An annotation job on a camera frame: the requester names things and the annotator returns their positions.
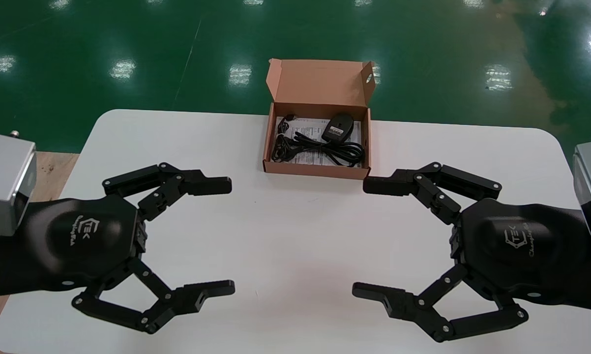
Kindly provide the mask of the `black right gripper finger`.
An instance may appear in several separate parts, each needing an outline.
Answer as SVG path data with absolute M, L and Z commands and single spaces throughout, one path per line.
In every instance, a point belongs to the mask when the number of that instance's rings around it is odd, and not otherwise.
M 497 199 L 502 186 L 440 163 L 431 163 L 419 170 L 396 170 L 390 177 L 367 176 L 363 180 L 365 193 L 413 195 L 444 224 L 451 225 L 460 216 L 461 206 L 444 193 L 446 190 L 479 201 Z

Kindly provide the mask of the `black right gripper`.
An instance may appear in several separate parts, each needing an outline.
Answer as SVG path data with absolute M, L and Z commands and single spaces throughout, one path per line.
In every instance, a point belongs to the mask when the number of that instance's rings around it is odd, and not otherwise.
M 506 331 L 529 320 L 513 298 L 591 310 L 591 235 L 580 210 L 484 199 L 453 225 L 456 265 L 420 294 L 355 282 L 352 294 L 380 302 L 390 318 L 410 321 L 441 343 Z M 447 320 L 435 309 L 461 282 L 498 309 Z

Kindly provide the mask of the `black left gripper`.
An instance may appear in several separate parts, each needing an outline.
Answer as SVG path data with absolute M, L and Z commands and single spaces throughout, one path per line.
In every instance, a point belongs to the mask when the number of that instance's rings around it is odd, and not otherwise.
M 232 280 L 170 289 L 138 257 L 146 249 L 144 221 L 185 195 L 229 194 L 229 177 L 206 177 L 160 163 L 102 182 L 106 197 L 61 199 L 28 206 L 13 236 L 0 236 L 0 296 L 86 287 L 72 305 L 91 318 L 154 334 L 176 316 L 194 314 L 204 301 L 235 293 Z M 138 202 L 123 199 L 154 190 Z M 140 312 L 100 299 L 134 275 L 157 300 Z

